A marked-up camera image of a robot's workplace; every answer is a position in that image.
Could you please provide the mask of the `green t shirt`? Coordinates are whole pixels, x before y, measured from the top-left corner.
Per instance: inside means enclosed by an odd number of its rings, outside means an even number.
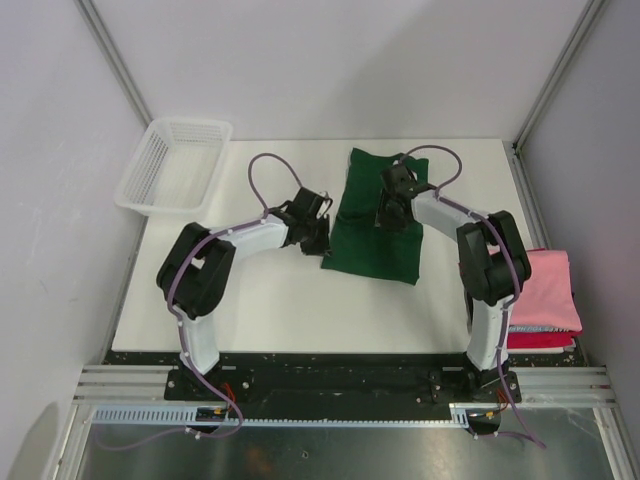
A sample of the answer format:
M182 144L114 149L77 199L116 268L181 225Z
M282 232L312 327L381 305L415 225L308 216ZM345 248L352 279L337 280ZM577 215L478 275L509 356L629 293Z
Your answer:
M376 156L354 148L346 183L330 234L331 254L321 267L414 286L420 277L423 227L414 223L400 232L375 225L383 182L381 173L400 154Z

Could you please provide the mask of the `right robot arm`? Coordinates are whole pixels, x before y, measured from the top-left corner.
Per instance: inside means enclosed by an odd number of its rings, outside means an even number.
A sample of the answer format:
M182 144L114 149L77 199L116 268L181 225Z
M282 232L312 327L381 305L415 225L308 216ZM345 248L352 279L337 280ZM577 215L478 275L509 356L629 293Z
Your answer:
M401 231L413 223L429 226L455 241L458 271L472 300L471 337L466 357L473 369L461 376L463 393L484 401L497 389L491 370L507 360L507 330L531 265L513 216L484 214L428 190L381 191L376 225Z

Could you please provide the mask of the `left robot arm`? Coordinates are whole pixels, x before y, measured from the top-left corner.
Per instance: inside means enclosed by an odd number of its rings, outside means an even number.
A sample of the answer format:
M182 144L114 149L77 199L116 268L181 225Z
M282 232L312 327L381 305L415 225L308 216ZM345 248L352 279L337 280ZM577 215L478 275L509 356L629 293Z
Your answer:
M296 218L273 211L265 218L214 231L190 223L164 260L156 277L169 312L176 317L181 359L191 370L186 387L197 398L214 397L221 376L214 311L221 303L232 268L268 250L297 245L305 255L330 252L330 216Z

